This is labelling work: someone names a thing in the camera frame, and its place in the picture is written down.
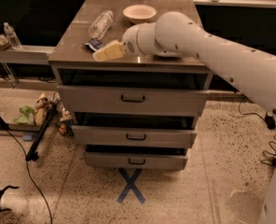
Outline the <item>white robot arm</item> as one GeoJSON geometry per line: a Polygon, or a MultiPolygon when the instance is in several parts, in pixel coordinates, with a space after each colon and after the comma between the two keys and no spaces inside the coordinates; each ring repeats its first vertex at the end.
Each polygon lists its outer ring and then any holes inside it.
{"type": "Polygon", "coordinates": [[[211,35],[187,15],[170,11],[127,29],[93,53],[97,62],[133,56],[193,57],[276,118],[276,56],[211,35]]]}

